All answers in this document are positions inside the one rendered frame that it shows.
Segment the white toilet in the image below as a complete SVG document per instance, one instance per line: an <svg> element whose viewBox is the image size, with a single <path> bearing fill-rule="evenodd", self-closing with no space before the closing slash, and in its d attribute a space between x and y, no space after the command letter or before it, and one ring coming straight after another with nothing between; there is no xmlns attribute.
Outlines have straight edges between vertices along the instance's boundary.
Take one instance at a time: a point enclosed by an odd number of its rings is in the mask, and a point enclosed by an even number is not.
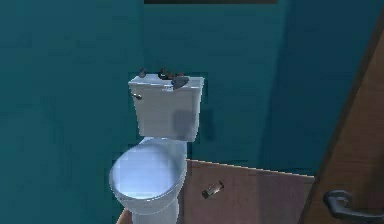
<svg viewBox="0 0 384 224"><path fill-rule="evenodd" d="M177 224L187 174L187 144L199 130L202 77L173 89L157 74L128 82L142 140L114 162L109 185L132 224Z"/></svg>

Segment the dark grey flat stone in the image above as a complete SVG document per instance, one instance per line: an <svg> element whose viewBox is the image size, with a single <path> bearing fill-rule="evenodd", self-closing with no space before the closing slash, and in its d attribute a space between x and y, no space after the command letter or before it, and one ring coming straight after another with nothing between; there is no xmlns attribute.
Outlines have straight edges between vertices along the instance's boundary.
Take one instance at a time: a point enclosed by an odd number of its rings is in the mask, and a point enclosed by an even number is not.
<svg viewBox="0 0 384 224"><path fill-rule="evenodd" d="M177 76L172 81L172 87L173 89L179 89L186 85L189 82L189 78L187 76Z"/></svg>

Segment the dark brown small lump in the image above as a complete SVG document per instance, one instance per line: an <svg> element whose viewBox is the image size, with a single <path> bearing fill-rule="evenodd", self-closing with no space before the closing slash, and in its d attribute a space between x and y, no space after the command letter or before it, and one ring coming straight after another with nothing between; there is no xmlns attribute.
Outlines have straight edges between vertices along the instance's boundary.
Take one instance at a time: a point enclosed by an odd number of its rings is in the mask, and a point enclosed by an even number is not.
<svg viewBox="0 0 384 224"><path fill-rule="evenodd" d="M165 68L162 68L158 72L158 78L161 80L173 80L174 75L171 72L167 71Z"/></svg>

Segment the small brown cylinder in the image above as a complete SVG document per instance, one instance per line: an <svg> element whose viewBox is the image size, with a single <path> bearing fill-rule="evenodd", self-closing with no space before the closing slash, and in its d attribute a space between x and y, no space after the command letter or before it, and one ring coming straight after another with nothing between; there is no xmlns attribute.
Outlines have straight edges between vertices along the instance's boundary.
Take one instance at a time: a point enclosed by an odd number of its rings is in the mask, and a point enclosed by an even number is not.
<svg viewBox="0 0 384 224"><path fill-rule="evenodd" d="M215 184L212 184L208 188L204 189L201 192L201 195L204 199L208 199L209 197L218 193L223 188L224 188L224 183L222 181L218 181Z"/></svg>

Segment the brown wooden room door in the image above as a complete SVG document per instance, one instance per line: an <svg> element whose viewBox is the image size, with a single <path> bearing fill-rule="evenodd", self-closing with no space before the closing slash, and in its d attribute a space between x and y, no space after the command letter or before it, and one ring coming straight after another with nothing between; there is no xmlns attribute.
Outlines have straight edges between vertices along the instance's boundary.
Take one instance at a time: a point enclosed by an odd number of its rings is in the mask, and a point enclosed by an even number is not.
<svg viewBox="0 0 384 224"><path fill-rule="evenodd" d="M330 190L349 192L353 210L384 213L384 6L297 224L363 224L330 215Z"/></svg>

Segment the dark framed wall picture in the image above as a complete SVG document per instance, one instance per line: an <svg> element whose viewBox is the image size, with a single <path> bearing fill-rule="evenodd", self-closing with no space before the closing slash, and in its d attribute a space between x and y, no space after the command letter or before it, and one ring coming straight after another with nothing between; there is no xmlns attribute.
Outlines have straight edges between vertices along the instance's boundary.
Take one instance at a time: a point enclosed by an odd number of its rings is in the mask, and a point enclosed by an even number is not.
<svg viewBox="0 0 384 224"><path fill-rule="evenodd" d="M279 0L143 0L144 4L277 4Z"/></svg>

